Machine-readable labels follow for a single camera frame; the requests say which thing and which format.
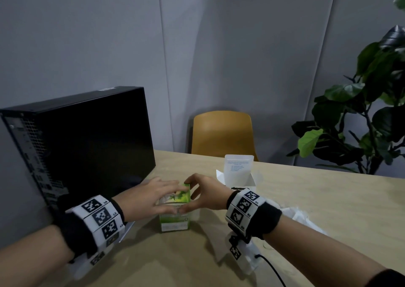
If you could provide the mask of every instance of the person's left hand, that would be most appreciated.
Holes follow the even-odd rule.
[[[121,207],[126,222],[137,221],[156,214],[176,214],[177,208],[170,205],[156,205],[166,194],[188,191],[189,187],[180,186],[179,181],[162,181],[153,178],[147,184],[132,187],[113,197]]]

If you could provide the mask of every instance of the computer tower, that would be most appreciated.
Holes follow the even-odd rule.
[[[111,198],[155,167],[144,89],[118,86],[0,109],[51,210]]]

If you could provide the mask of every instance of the green box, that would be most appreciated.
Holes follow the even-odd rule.
[[[190,189],[187,191],[168,194],[160,199],[159,204],[173,205],[179,208],[181,205],[190,202]],[[189,214],[161,214],[159,216],[162,232],[171,232],[176,230],[186,230],[190,228]]]

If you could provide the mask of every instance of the chair backrest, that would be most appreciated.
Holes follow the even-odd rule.
[[[211,111],[194,117],[192,154],[225,157],[253,155],[258,161],[253,128],[247,113]]]

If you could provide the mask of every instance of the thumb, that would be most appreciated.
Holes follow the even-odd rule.
[[[157,205],[153,210],[155,214],[177,214],[177,208],[170,205]]]
[[[189,213],[190,211],[193,211],[195,209],[201,208],[201,203],[200,199],[195,199],[194,201],[191,201],[190,203],[181,205],[179,208],[179,213],[184,214],[184,213]]]

